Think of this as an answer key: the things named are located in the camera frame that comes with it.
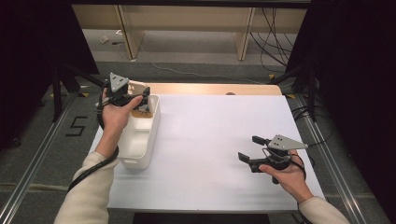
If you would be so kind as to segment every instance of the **black wall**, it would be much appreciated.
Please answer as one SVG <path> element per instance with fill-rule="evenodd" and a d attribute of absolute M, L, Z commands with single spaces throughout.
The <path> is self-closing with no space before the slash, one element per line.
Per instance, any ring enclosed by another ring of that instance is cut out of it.
<path fill-rule="evenodd" d="M 97 74 L 70 5 L 1 1 L 0 148 L 19 136 L 52 83 L 55 67 L 72 64 Z"/>
<path fill-rule="evenodd" d="M 396 223 L 396 17 L 390 1 L 350 1 L 320 91 L 373 194 Z"/>

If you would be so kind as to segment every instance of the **black wrist strap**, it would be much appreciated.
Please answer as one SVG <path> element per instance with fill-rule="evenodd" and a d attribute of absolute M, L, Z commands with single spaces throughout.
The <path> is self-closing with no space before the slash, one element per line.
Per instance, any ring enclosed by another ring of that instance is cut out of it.
<path fill-rule="evenodd" d="M 300 170 L 303 171 L 303 173 L 304 173 L 304 179 L 306 179 L 306 171 L 305 171 L 304 161 L 301 159 L 301 157 L 300 157 L 299 155 L 296 155 L 296 154 L 290 154 L 290 155 L 291 155 L 291 156 L 298 157 L 298 158 L 300 159 L 300 161 L 303 163 L 303 165 L 300 165 L 299 163 L 297 163 L 297 162 L 295 162 L 295 161 L 293 161 L 293 160 L 290 160 L 290 163 L 291 163 L 291 164 L 297 166 L 298 168 L 300 168 Z"/>

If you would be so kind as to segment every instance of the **white tabletop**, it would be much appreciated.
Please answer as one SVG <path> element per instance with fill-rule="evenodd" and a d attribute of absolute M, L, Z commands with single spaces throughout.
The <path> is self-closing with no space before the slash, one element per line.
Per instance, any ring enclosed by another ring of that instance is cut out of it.
<path fill-rule="evenodd" d="M 238 160 L 264 158 L 252 135 L 301 141 L 284 96 L 159 95 L 161 120 L 150 166 L 115 169 L 108 207 L 152 212 L 274 213 L 297 210 L 271 176 Z M 99 129 L 92 149 L 102 134 Z M 305 150 L 314 195 L 324 197 Z"/>

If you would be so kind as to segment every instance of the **wrist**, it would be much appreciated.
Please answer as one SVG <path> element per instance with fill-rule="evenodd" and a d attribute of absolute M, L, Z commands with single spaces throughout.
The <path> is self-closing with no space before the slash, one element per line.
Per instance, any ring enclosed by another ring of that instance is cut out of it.
<path fill-rule="evenodd" d="M 291 196 L 293 196 L 293 198 L 297 201 L 297 204 L 301 204 L 306 200 L 314 197 L 309 189 L 298 190 L 297 192 L 291 194 Z"/>
<path fill-rule="evenodd" d="M 117 148 L 121 134 L 122 130 L 120 129 L 105 128 L 95 151 L 106 158 L 111 157 Z"/>

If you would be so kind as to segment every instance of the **wire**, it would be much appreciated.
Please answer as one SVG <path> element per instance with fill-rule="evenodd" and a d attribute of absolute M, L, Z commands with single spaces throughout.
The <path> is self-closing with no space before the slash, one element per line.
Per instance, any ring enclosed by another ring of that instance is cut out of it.
<path fill-rule="evenodd" d="M 270 24 L 270 22 L 269 22 L 269 20 L 268 20 L 268 18 L 267 18 L 267 16 L 266 16 L 266 14 L 265 14 L 265 11 L 264 11 L 264 8 L 263 8 L 263 7 L 262 7 L 262 15 L 264 16 L 265 20 L 267 21 L 268 27 L 270 28 L 269 34 L 272 33 L 273 36 L 274 36 L 274 38 L 275 38 L 276 47 L 277 47 L 277 49 L 278 49 L 279 55 L 280 55 L 282 61 L 285 63 L 285 61 L 284 61 L 284 59 L 283 59 L 283 57 L 282 57 L 282 54 L 280 53 L 280 50 L 282 49 L 282 52 L 283 52 L 283 54 L 285 55 L 285 57 L 286 57 L 287 59 L 289 59 L 289 58 L 288 58 L 288 56 L 286 55 L 284 49 L 282 48 L 282 46 L 281 46 L 281 44 L 280 44 L 280 42 L 279 42 L 279 40 L 277 39 L 277 36 L 276 36 L 276 25 L 275 25 L 275 22 L 276 22 L 276 8 L 273 8 L 273 21 L 272 21 L 272 24 Z"/>
<path fill-rule="evenodd" d="M 332 129 L 332 131 L 330 132 L 329 136 L 327 136 L 326 139 L 324 139 L 324 140 L 322 140 L 320 142 L 317 142 L 315 144 L 308 145 L 308 147 L 314 147 L 314 146 L 317 146 L 317 145 L 320 145 L 320 144 L 323 144 L 323 143 L 327 142 L 332 137 L 333 133 L 334 133 L 334 129 Z"/>
<path fill-rule="evenodd" d="M 288 36 L 287 36 L 286 34 L 283 34 L 283 35 L 286 37 L 286 39 L 289 41 L 289 44 L 290 44 L 291 47 L 293 48 L 294 46 L 293 46 L 293 44 L 291 44 L 291 41 L 289 40 Z"/>
<path fill-rule="evenodd" d="M 139 47 L 140 47 L 144 52 L 146 52 L 145 49 L 143 48 L 143 46 L 142 46 L 141 44 L 139 44 Z M 153 63 L 153 62 L 151 62 L 151 64 L 152 64 L 154 67 L 158 68 L 158 69 L 171 71 L 171 72 L 174 72 L 174 73 L 177 73 L 177 74 L 181 74 L 181 75 L 192 75 L 192 76 L 198 76 L 198 77 L 222 77 L 222 78 L 227 78 L 227 79 L 232 79 L 232 80 L 239 80 L 239 81 L 247 81 L 247 82 L 252 82 L 252 83 L 262 84 L 262 85 L 265 84 L 265 83 L 263 83 L 263 82 L 259 82 L 259 81 L 255 81 L 255 80 L 251 80 L 251 79 L 247 79 L 247 78 L 225 77 L 225 76 L 221 76 L 221 75 L 212 75 L 212 76 L 210 76 L 210 75 L 201 75 L 201 74 L 193 73 L 193 72 L 180 72 L 180 71 L 177 71 L 177 70 L 172 69 L 172 68 L 169 68 L 169 67 L 160 67 L 159 65 L 157 65 L 157 64 L 155 64 L 155 63 Z"/>
<path fill-rule="evenodd" d="M 281 62 L 278 58 L 276 58 L 274 55 L 272 55 L 270 52 L 268 52 L 268 50 L 266 50 L 265 48 L 262 47 L 262 45 L 256 40 L 256 38 L 253 36 L 252 33 L 250 33 L 251 37 L 253 38 L 254 42 L 256 42 L 256 44 L 260 47 L 260 49 L 262 49 L 262 51 L 264 51 L 268 56 L 270 56 L 272 59 L 274 59 L 275 61 L 279 62 L 280 64 L 286 66 L 285 63 Z"/>
<path fill-rule="evenodd" d="M 286 85 L 283 85 L 283 86 L 279 86 L 279 85 L 278 85 L 278 87 L 288 87 L 288 86 L 290 86 L 290 85 L 292 85 L 292 84 L 294 84 L 294 82 L 291 82 L 291 83 L 286 84 Z"/>
<path fill-rule="evenodd" d="M 98 122 L 100 124 L 100 126 L 102 127 L 102 129 L 105 128 L 105 124 L 103 122 L 103 118 L 102 118 L 102 112 L 103 112 L 103 94 L 105 91 L 105 87 L 108 86 L 108 81 L 105 82 L 105 84 L 103 85 L 103 87 L 101 88 L 100 94 L 99 94 L 99 103 L 97 106 L 97 118 L 98 118 Z M 100 168 L 110 164 L 111 162 L 113 162 L 118 156 L 119 156 L 119 147 L 116 147 L 116 150 L 114 151 L 113 155 L 111 155 L 109 158 L 105 159 L 104 161 L 101 161 L 99 163 L 97 163 L 96 165 L 94 165 L 93 167 L 91 167 L 90 169 L 84 171 L 81 175 L 79 175 L 75 180 L 73 180 L 73 182 L 70 184 L 67 192 L 69 192 L 73 187 L 75 187 L 77 184 L 79 184 L 83 179 L 87 178 L 87 176 L 91 175 L 93 172 L 99 170 Z"/>
<path fill-rule="evenodd" d="M 326 109 L 325 107 L 320 106 L 320 105 L 314 105 L 314 108 Z M 298 116 L 296 116 L 296 114 L 295 114 L 294 112 L 297 111 L 297 110 L 301 110 L 301 109 L 302 109 L 302 111 L 298 114 Z M 308 111 L 308 106 L 307 106 L 307 105 L 304 105 L 304 106 L 301 106 L 301 107 L 297 107 L 297 108 L 295 108 L 295 109 L 292 109 L 292 110 L 291 110 L 291 114 L 292 114 L 293 117 L 294 117 L 294 121 L 296 121 L 297 119 L 309 117 L 310 115 L 304 115 L 304 116 L 302 116 L 302 114 L 305 113 L 306 111 Z M 321 117 L 326 118 L 326 119 L 329 119 L 329 118 L 330 118 L 330 117 L 324 117 L 323 115 L 321 115 L 321 114 L 319 114 L 319 113 L 315 113 L 315 115 L 321 116 Z"/>
<path fill-rule="evenodd" d="M 268 43 L 268 36 L 269 36 L 269 34 L 268 34 L 266 40 L 262 39 L 262 36 L 260 35 L 260 33 L 256 33 L 256 34 L 259 36 L 260 40 L 261 40 L 262 42 L 264 42 L 264 46 L 265 46 L 265 45 L 268 45 L 268 46 L 270 46 L 270 47 L 272 47 L 272 48 L 279 49 L 279 46 L 275 46 L 275 45 L 272 45 L 272 44 Z M 285 50 L 285 51 L 291 53 L 291 50 L 289 50 L 289 49 L 283 49 L 283 50 Z"/>
<path fill-rule="evenodd" d="M 309 161 L 311 161 L 312 168 L 314 168 L 315 167 L 315 160 L 310 155 L 307 155 L 307 156 L 308 156 Z"/>
<path fill-rule="evenodd" d="M 276 71 L 276 70 L 272 70 L 272 69 L 270 69 L 270 68 L 267 68 L 267 67 L 264 65 L 264 63 L 262 62 L 262 53 L 260 54 L 260 62 L 262 63 L 262 67 L 263 67 L 265 70 L 269 71 L 269 72 L 283 73 L 283 71 Z"/>

